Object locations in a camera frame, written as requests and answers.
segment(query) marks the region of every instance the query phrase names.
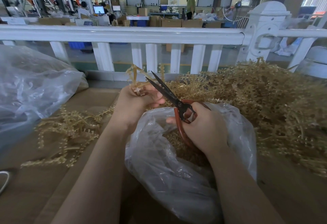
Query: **white bag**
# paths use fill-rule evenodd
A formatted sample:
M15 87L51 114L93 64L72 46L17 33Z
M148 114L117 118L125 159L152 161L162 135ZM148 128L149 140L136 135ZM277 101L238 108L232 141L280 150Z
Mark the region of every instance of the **white bag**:
M252 124L229 104L206 103L219 111L228 130L228 144L256 179L256 143ZM174 108L143 114L126 146L125 164L151 196L183 221L217 223L222 219L219 196L212 187L213 173L177 158L175 149L162 135L176 127L166 123Z
M80 86L84 73L23 46L0 45L0 134L46 118Z

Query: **monitor screen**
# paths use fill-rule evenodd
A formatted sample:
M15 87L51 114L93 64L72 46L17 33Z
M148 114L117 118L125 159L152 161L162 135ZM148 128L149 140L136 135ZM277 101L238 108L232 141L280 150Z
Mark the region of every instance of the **monitor screen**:
M96 14L104 14L103 6L93 6L94 13Z
M113 5L112 10L113 11L120 11L120 6L119 5Z

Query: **green shirt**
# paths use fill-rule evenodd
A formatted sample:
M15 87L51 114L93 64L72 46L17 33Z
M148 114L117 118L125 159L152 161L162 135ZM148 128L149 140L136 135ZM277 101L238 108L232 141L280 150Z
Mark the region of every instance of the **green shirt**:
M193 7L193 11L195 11L195 0L187 0L186 13L191 12L191 7Z

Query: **left hand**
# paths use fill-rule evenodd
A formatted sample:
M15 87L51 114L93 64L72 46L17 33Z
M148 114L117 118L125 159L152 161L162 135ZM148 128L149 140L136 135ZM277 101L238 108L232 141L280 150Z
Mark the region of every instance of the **left hand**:
M137 96L131 86L124 87L118 97L110 123L132 134L145 109L165 103L162 94L151 84L143 87L144 96Z

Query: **hand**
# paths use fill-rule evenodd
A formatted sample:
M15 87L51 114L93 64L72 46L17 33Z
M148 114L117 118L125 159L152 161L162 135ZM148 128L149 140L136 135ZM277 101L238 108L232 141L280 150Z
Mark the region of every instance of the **hand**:
M198 117L190 124L182 122L187 136L193 141L207 157L216 154L217 150L227 147L227 128L221 114L203 107L194 102L191 104ZM186 118L191 116L190 109L184 114ZM175 117L169 117L167 123L176 124Z
M130 86L124 87L119 94L109 123L132 134L147 107L156 108L165 103L162 94L151 84L144 86L142 92L144 96L137 96Z

